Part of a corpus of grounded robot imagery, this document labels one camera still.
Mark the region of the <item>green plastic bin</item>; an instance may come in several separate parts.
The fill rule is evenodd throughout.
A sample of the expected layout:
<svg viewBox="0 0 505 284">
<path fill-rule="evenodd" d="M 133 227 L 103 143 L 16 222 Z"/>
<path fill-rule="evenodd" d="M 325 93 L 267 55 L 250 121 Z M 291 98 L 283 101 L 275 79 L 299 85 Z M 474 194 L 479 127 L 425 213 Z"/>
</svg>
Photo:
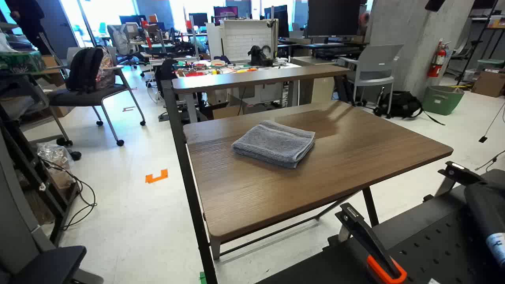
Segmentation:
<svg viewBox="0 0 505 284">
<path fill-rule="evenodd" d="M 423 96 L 423 109 L 441 115 L 450 115 L 456 109 L 463 96 L 464 91 L 456 86 L 428 86 Z"/>
</svg>

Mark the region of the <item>cardboard box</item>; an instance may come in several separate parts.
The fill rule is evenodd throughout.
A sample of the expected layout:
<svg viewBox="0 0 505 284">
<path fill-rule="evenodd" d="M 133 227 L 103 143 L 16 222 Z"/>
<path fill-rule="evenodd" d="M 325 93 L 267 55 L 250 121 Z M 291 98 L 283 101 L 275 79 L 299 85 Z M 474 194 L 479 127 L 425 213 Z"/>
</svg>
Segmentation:
<svg viewBox="0 0 505 284">
<path fill-rule="evenodd" d="M 472 91 L 493 98 L 502 96 L 505 91 L 505 72 L 480 72 Z"/>
</svg>

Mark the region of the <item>grey towel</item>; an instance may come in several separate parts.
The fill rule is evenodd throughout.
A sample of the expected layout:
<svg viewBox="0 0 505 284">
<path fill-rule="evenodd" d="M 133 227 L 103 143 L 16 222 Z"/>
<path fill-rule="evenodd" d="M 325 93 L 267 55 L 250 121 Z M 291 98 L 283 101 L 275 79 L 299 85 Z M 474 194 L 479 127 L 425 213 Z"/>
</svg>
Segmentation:
<svg viewBox="0 0 505 284">
<path fill-rule="evenodd" d="M 239 137 L 236 153 L 265 161 L 267 164 L 295 169 L 314 146 L 316 132 L 286 126 L 275 121 L 261 121 Z"/>
</svg>

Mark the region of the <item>orange handled black clamp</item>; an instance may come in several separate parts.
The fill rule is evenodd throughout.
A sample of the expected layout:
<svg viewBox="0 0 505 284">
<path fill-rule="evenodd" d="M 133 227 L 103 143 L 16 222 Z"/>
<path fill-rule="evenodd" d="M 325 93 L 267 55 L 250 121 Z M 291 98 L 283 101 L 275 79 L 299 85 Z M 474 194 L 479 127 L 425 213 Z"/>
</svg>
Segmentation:
<svg viewBox="0 0 505 284">
<path fill-rule="evenodd" d="M 338 240 L 344 243 L 355 238 L 366 249 L 366 265 L 381 284 L 406 284 L 408 271 L 387 252 L 365 217 L 351 203 L 343 203 L 337 217 L 341 222 Z"/>
</svg>

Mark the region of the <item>black office chair with backpack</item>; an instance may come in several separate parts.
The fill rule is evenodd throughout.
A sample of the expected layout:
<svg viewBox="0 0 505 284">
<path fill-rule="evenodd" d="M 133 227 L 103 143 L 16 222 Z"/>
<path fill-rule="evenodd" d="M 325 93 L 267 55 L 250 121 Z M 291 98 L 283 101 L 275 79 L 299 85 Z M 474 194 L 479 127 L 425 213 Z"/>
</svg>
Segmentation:
<svg viewBox="0 0 505 284">
<path fill-rule="evenodd" d="M 101 107 L 116 143 L 123 146 L 125 140 L 117 135 L 106 110 L 105 99 L 128 91 L 139 110 L 141 126 L 146 124 L 146 115 L 123 71 L 119 66 L 103 68 L 103 58 L 105 50 L 101 47 L 81 49 L 71 60 L 65 86 L 49 93 L 49 104 L 65 107 L 92 107 L 93 112 L 97 112 L 97 107 Z"/>
</svg>

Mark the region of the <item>grey office chair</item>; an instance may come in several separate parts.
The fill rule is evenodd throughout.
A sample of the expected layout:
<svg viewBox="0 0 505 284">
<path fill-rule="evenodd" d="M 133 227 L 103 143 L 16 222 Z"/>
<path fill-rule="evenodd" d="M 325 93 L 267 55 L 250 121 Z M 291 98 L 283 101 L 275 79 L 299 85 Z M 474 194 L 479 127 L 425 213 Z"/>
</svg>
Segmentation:
<svg viewBox="0 0 505 284">
<path fill-rule="evenodd" d="M 395 64 L 400 60 L 403 45 L 366 45 L 357 60 L 348 58 L 355 66 L 352 77 L 352 101 L 357 101 L 359 90 L 363 86 L 387 86 L 389 99 L 385 115 L 392 116 Z"/>
</svg>

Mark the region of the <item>black bag on floor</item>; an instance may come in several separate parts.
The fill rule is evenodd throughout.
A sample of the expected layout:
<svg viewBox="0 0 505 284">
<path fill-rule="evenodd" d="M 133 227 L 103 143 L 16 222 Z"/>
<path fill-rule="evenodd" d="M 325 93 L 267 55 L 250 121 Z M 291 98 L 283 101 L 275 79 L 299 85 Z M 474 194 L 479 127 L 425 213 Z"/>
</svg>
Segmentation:
<svg viewBox="0 0 505 284">
<path fill-rule="evenodd" d="M 395 91 L 393 94 L 381 94 L 374 107 L 378 116 L 387 118 L 417 118 L 423 112 L 423 105 L 411 91 Z"/>
</svg>

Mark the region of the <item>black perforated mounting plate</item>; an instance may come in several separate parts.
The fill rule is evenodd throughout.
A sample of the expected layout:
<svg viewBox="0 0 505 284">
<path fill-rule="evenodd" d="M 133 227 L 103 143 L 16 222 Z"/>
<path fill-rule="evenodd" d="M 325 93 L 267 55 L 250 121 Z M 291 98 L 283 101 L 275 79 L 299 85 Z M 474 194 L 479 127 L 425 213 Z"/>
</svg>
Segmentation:
<svg viewBox="0 0 505 284">
<path fill-rule="evenodd" d="M 464 197 L 464 186 L 395 216 L 374 233 L 408 271 L 406 284 L 505 284 Z M 332 241 L 259 284 L 376 284 L 368 251 L 354 238 Z"/>
</svg>

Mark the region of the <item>white pegboard panel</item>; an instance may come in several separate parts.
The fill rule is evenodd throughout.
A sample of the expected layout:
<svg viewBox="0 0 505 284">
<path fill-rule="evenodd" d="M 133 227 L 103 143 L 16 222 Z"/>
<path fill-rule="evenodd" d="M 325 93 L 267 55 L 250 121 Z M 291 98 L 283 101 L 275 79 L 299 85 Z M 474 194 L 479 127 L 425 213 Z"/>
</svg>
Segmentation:
<svg viewBox="0 0 505 284">
<path fill-rule="evenodd" d="M 231 61 L 248 61 L 253 45 L 267 45 L 267 55 L 273 56 L 278 47 L 277 19 L 229 19 L 223 23 L 223 53 Z"/>
</svg>

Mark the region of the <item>orange tape floor marker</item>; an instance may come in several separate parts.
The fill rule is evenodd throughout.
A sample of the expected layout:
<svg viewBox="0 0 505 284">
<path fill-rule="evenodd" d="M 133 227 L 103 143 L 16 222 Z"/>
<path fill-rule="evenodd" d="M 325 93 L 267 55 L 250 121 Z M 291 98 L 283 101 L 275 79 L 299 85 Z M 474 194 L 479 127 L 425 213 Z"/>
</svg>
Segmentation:
<svg viewBox="0 0 505 284">
<path fill-rule="evenodd" d="M 169 170 L 168 169 L 161 169 L 158 173 L 149 173 L 146 175 L 146 183 L 152 184 L 161 180 L 169 178 Z"/>
</svg>

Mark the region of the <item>wooden work table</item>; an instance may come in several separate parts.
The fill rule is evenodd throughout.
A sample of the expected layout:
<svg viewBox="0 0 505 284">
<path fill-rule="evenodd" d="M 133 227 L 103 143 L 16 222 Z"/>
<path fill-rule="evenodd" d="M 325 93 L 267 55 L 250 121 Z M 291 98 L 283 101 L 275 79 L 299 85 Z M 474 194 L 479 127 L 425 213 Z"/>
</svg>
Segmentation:
<svg viewBox="0 0 505 284">
<path fill-rule="evenodd" d="M 357 192 L 378 222 L 373 184 L 453 153 L 442 142 L 341 101 L 185 124 L 176 105 L 185 91 L 176 80 L 163 83 L 206 284 L 218 284 L 221 244 L 307 211 L 325 211 Z M 297 167 L 270 165 L 232 150 L 262 121 L 316 134 Z"/>
</svg>

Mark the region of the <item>red fire extinguisher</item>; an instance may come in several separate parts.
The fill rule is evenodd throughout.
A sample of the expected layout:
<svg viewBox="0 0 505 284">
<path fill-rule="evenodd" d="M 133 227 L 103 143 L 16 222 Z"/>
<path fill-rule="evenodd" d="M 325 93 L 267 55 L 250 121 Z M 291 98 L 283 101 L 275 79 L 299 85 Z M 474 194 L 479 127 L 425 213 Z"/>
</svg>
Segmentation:
<svg viewBox="0 0 505 284">
<path fill-rule="evenodd" d="M 445 58 L 447 58 L 447 44 L 444 41 L 439 41 L 431 66 L 428 69 L 430 77 L 438 77 L 441 74 Z"/>
</svg>

